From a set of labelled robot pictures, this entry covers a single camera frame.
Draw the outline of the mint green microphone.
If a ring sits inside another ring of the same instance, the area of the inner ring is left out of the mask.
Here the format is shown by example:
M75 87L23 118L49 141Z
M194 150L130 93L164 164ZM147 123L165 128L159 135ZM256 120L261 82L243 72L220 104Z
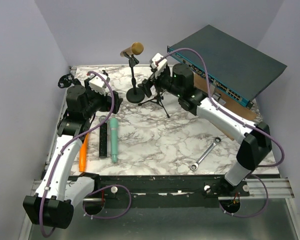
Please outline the mint green microphone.
M109 121L110 127L110 142L111 142L111 160L113 163L118 162L118 127L119 122L115 117Z

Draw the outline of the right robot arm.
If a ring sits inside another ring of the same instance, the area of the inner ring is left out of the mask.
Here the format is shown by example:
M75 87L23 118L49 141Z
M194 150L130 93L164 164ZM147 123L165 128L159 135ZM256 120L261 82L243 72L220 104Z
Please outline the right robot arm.
M152 74L138 84L138 87L147 97L152 96L152 87L158 93L168 92L176 96L184 110L208 120L239 143L237 162L220 183L220 191L226 196L237 192L238 184L253 172L272 150L272 143L268 137L270 128L266 123L255 124L238 115L237 120L233 120L233 112L217 102L211 103L208 95L194 86L194 73L185 64L178 63L172 68L167 66L158 77Z

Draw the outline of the orange microphone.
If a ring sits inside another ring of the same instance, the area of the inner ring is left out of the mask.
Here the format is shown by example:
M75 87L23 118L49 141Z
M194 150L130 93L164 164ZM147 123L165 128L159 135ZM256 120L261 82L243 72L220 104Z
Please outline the orange microphone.
M81 173L86 171L87 167L87 151L88 151L88 143L89 143L89 134L87 133L83 144L81 146L81 149L79 151L79 171Z

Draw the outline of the black tripod shock-mount stand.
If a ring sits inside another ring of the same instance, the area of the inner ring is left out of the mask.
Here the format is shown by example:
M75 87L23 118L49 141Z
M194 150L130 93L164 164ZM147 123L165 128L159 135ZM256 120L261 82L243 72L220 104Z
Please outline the black tripod shock-mount stand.
M81 82L75 78L73 74L68 73L59 79L57 85L60 89L64 89L70 87L71 85L81 85Z

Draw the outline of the black tall tripod stand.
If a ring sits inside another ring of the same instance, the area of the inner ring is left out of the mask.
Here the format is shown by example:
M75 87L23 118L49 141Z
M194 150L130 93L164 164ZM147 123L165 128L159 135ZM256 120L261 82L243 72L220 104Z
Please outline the black tall tripod stand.
M162 103L162 100L164 99L163 94L165 93L165 90L162 90L160 87L158 87L156 85L154 86L154 88L155 88L156 95L153 98L150 98L150 99L148 99L146 101L138 103L137 105L138 106L142 106L142 105L144 105L146 103L156 104L156 105L160 106L161 108L163 108L164 111L165 111L165 114L166 114L167 118L170 118L170 115L168 114L166 108L164 107L164 105Z

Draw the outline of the black round-base shock-mount stand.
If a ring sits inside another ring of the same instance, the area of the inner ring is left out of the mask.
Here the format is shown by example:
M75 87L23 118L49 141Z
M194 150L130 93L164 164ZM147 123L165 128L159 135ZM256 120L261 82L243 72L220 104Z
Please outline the black round-base shock-mount stand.
M107 83L110 82L109 74L104 69L102 70L100 78L101 78L102 81L106 81Z

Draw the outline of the black silver-grille microphone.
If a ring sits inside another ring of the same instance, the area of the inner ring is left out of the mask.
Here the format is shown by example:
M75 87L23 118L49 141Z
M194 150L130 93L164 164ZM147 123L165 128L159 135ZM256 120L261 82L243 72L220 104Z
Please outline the black silver-grille microphone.
M99 158L105 159L108 155L108 124L105 121L99 127Z

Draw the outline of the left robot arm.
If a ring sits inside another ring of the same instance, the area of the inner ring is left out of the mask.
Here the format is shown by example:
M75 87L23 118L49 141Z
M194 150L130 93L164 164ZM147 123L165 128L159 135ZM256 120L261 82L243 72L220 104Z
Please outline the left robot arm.
M23 200L32 224L66 229L83 198L100 194L101 185L95 177L84 174L73 185L68 185L68 179L91 127L90 119L96 112L116 114L122 101L116 91L104 93L103 88L94 85L73 85L67 89L66 110L57 126L50 164L34 195L27 195Z

